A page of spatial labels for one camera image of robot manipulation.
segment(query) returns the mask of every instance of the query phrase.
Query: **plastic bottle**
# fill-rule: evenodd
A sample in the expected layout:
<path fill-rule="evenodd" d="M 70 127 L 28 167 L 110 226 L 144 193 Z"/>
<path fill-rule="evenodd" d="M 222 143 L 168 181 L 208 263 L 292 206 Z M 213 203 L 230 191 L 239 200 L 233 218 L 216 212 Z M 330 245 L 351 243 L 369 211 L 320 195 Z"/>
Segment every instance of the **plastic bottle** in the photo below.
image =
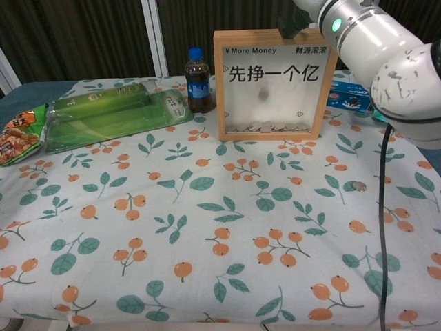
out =
<path fill-rule="evenodd" d="M 213 108 L 213 100 L 209 89 L 209 68 L 202 56 L 202 49 L 199 47 L 188 50 L 189 62 L 185 65 L 185 78 L 191 111 L 205 113 Z"/>

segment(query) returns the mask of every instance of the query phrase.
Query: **robotic arm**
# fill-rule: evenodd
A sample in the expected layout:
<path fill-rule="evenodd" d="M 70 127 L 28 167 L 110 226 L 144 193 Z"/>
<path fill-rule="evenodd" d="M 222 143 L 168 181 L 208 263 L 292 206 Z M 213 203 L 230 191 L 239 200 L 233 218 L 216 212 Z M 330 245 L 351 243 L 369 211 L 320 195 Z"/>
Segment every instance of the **robotic arm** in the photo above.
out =
<path fill-rule="evenodd" d="M 389 123 L 421 148 L 441 148 L 441 41 L 424 45 L 372 0 L 294 0 Z"/>

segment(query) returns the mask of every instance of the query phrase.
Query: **wooden frame box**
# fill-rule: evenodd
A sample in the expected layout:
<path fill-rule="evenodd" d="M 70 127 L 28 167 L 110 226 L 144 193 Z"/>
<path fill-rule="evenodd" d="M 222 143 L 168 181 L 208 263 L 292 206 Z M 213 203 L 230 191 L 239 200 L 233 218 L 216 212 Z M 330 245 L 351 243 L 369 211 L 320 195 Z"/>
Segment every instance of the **wooden frame box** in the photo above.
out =
<path fill-rule="evenodd" d="M 220 140 L 318 138 L 337 62 L 318 29 L 294 39 L 277 29 L 215 31 L 214 58 Z"/>

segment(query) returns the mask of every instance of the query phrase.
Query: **blue bottle cap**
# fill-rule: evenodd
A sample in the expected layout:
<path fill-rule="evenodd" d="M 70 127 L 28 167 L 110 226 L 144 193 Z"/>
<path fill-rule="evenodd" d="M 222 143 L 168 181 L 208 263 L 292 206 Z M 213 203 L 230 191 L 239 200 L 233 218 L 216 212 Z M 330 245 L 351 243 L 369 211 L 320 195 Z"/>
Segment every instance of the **blue bottle cap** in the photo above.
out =
<path fill-rule="evenodd" d="M 191 47 L 188 50 L 188 58 L 191 61 L 198 61 L 202 59 L 202 48 L 200 47 Z"/>

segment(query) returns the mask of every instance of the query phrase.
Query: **dark curtain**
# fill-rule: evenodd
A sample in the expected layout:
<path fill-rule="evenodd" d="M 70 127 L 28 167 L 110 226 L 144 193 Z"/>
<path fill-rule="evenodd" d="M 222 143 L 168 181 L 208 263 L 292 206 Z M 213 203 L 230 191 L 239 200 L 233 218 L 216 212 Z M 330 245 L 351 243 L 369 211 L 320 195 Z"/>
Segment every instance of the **dark curtain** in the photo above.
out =
<path fill-rule="evenodd" d="M 183 74 L 192 46 L 202 47 L 214 73 L 214 31 L 276 28 L 277 18 L 295 8 L 292 0 L 157 0 L 157 4 L 171 76 Z"/>
<path fill-rule="evenodd" d="M 0 47 L 22 83 L 155 75 L 140 0 L 1 0 Z"/>
<path fill-rule="evenodd" d="M 440 0 L 381 0 L 380 7 L 423 42 L 441 39 Z"/>

